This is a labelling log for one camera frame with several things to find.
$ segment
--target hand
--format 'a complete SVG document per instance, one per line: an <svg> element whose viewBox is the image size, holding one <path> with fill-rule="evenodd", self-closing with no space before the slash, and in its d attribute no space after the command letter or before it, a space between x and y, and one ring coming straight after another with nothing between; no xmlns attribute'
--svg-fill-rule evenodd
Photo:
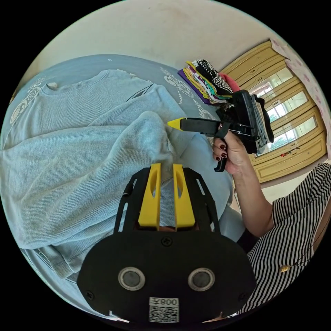
<svg viewBox="0 0 331 331"><path fill-rule="evenodd" d="M225 151L226 147L224 141L215 138L213 145L213 158L216 161L220 161L221 158L228 158L225 170L231 175L240 173L245 167L247 167L247 165L251 164L246 148L241 140L231 131L228 131L224 140L228 145L228 151Z"/></svg>

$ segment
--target woman's arm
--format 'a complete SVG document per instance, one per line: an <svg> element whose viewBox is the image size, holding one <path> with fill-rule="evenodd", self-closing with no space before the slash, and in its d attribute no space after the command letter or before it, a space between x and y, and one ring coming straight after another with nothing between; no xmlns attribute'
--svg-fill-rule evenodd
<svg viewBox="0 0 331 331"><path fill-rule="evenodd" d="M273 228L272 204L262 190L253 166L246 162L233 174L235 190L247 230L256 237L262 237Z"/></svg>
<svg viewBox="0 0 331 331"><path fill-rule="evenodd" d="M272 205L264 197L243 143L230 131L224 140L227 151L224 141L214 139L213 157L228 158L225 170L233 176L243 222L251 234L262 237L273 228Z"/></svg>

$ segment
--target screw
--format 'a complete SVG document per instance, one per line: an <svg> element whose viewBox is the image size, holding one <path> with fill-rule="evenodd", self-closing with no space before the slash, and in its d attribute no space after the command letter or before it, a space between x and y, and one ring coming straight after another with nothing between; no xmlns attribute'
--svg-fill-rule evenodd
<svg viewBox="0 0 331 331"><path fill-rule="evenodd" d="M91 291L86 291L86 296L89 300L93 300L94 299L94 294Z"/></svg>
<svg viewBox="0 0 331 331"><path fill-rule="evenodd" d="M238 297L238 301L243 301L246 298L246 293L241 293Z"/></svg>
<svg viewBox="0 0 331 331"><path fill-rule="evenodd" d="M172 245L172 239L170 237L163 237L161 239L161 244L165 247L169 247Z"/></svg>

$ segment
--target striped shirt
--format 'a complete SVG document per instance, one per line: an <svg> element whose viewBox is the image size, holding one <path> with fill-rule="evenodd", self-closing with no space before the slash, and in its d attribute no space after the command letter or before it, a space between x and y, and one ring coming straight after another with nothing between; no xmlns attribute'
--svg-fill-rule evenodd
<svg viewBox="0 0 331 331"><path fill-rule="evenodd" d="M312 258L316 231L331 196L331 165L321 163L288 196L272 203L274 228L248 253L257 286L240 313L286 289ZM280 267L292 266L281 273Z"/></svg>

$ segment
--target wrist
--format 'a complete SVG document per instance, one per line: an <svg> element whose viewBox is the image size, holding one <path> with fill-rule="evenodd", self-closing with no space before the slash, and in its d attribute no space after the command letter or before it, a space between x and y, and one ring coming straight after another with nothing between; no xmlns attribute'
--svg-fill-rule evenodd
<svg viewBox="0 0 331 331"><path fill-rule="evenodd" d="M238 166L238 171L235 174L233 174L233 179L234 179L234 181L236 181L236 180L240 180L246 176L251 176L252 172L254 172L254 174L255 174L251 161L247 157L247 159L244 159L242 164L240 166Z"/></svg>

